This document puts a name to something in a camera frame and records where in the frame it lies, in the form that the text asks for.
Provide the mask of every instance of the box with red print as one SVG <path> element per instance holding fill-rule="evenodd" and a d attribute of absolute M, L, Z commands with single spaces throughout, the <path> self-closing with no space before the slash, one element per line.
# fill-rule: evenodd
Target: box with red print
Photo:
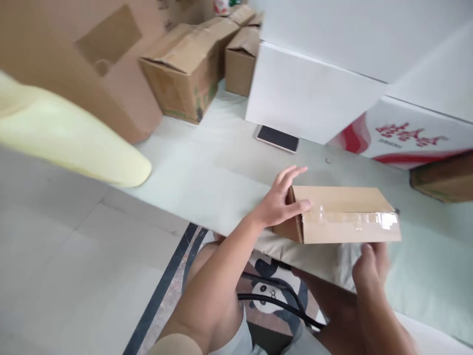
<path fill-rule="evenodd" d="M 387 96 L 329 144 L 410 169 L 473 148 L 473 124 Z"/>

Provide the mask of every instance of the black wire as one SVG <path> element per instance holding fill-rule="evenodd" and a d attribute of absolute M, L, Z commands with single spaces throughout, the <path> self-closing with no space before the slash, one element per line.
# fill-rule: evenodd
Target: black wire
<path fill-rule="evenodd" d="M 264 283 L 271 284 L 271 285 L 276 286 L 278 288 L 283 288 L 283 289 L 287 290 L 292 295 L 292 297 L 295 299 L 295 301 L 297 303 L 297 306 L 299 307 L 299 311 L 305 313 L 305 309 L 304 309 L 304 306 L 302 305 L 301 300 L 299 299 L 296 292 L 291 287 L 286 286 L 285 284 L 283 284 L 282 282 L 280 282 L 278 280 L 266 278 L 266 277 L 259 276 L 259 275 L 250 274 L 250 273 L 245 272 L 245 271 L 242 272 L 241 276 L 246 278 L 246 279 L 262 281 Z M 304 320 L 304 323 L 305 323 L 306 326 L 309 326 L 309 324 L 305 320 Z"/>
<path fill-rule="evenodd" d="M 266 301 L 272 304 L 275 304 L 281 308 L 284 308 L 285 310 L 291 312 L 292 314 L 298 316 L 300 319 L 302 319 L 306 324 L 309 323 L 310 325 L 313 325 L 317 329 L 321 330 L 325 325 L 313 320 L 311 317 L 309 317 L 307 314 L 304 312 L 299 311 L 297 308 L 294 308 L 282 301 L 279 301 L 278 299 L 271 298 L 268 296 L 264 295 L 258 295 L 254 293 L 239 293 L 238 294 L 238 300 L 243 301 L 243 300 L 253 300 L 253 301 Z"/>

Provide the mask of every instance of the white floor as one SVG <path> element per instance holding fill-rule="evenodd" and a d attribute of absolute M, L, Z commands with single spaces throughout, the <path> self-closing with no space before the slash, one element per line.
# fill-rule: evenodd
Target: white floor
<path fill-rule="evenodd" d="M 0 354 L 121 354 L 187 225 L 0 148 Z"/>

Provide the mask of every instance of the white cardboard box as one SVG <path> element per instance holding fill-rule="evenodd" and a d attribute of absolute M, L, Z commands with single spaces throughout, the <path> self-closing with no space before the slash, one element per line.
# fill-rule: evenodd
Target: white cardboard box
<path fill-rule="evenodd" d="M 473 122 L 473 19 L 392 85 L 387 95 Z"/>
<path fill-rule="evenodd" d="M 394 82 L 473 17 L 471 0 L 265 3 L 261 39 Z"/>
<path fill-rule="evenodd" d="M 329 144 L 410 169 L 472 149 L 472 137 L 471 123 L 385 96 Z"/>
<path fill-rule="evenodd" d="M 262 42 L 245 119 L 325 144 L 386 89 L 379 81 Z"/>

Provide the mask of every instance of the panda print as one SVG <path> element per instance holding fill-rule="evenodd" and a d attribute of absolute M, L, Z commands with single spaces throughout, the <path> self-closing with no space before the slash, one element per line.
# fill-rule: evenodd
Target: panda print
<path fill-rule="evenodd" d="M 307 285 L 301 282 L 301 279 L 295 277 L 286 264 L 259 253 L 251 255 L 249 262 L 253 265 L 260 276 L 278 280 L 287 287 L 292 288 L 299 297 L 304 310 L 306 310 L 308 302 Z M 279 289 L 276 286 L 268 285 L 259 281 L 252 281 L 251 285 L 253 287 L 252 293 L 254 294 L 275 298 L 292 307 L 298 308 L 294 297 L 285 289 Z M 277 317 L 288 323 L 289 329 L 293 335 L 301 324 L 298 316 L 275 304 L 265 301 L 251 301 L 250 307 L 256 308 L 260 312 L 266 314 L 275 314 Z"/>

